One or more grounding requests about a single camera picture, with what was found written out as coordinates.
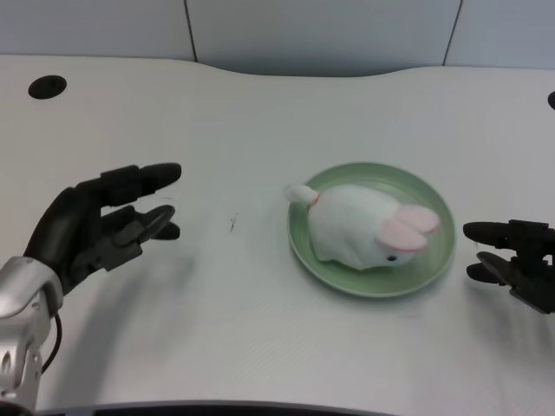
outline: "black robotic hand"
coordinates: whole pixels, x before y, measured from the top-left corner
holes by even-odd
[[[171,205],[141,214],[132,206],[101,217],[103,206],[119,206],[150,195],[181,176],[175,163],[128,166],[64,190],[42,216],[24,255],[49,266],[67,295],[91,273],[111,270],[142,254],[150,238],[174,240]]]
[[[555,312],[555,265],[545,257],[555,255],[555,230],[548,224],[511,220],[505,223],[469,223],[463,227],[471,240],[496,249],[516,251],[507,261],[486,251],[467,274],[484,283],[510,286],[511,294],[538,312]]]

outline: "white table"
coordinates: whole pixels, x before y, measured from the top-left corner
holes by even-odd
[[[49,74],[64,76],[67,90],[31,99],[28,85]],[[459,236],[449,276],[415,296],[344,296],[296,262],[282,189],[329,166],[378,161],[434,186],[459,228],[555,224],[553,90],[555,71],[311,79],[190,62],[0,57],[0,261],[23,252],[63,187],[130,164],[183,166],[179,183],[142,204],[171,198],[181,239],[147,244],[143,257],[66,298],[39,409],[261,400],[552,415],[555,316],[471,284],[470,241]]]

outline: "plush bunny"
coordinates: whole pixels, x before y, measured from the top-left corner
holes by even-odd
[[[320,261],[354,269],[398,266],[428,245],[440,219],[419,205],[359,185],[338,185],[320,194],[304,185],[285,188],[291,202],[308,206],[310,239]]]

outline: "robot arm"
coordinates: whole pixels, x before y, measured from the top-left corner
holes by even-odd
[[[104,217],[101,208],[134,202],[180,176],[177,164],[129,166],[66,189],[42,216],[23,256],[0,269],[0,414],[32,414],[41,375],[59,347],[65,295],[97,270],[140,256],[145,241],[180,236],[170,222],[171,205],[144,214],[128,205]],[[43,365],[41,346],[53,317],[57,342]]]
[[[504,223],[468,223],[465,236],[496,249],[514,250],[510,261],[481,251],[480,263],[467,267],[473,280],[509,286],[510,293],[539,313],[555,312],[555,265],[545,257],[555,255],[555,230],[548,224],[511,220]]]

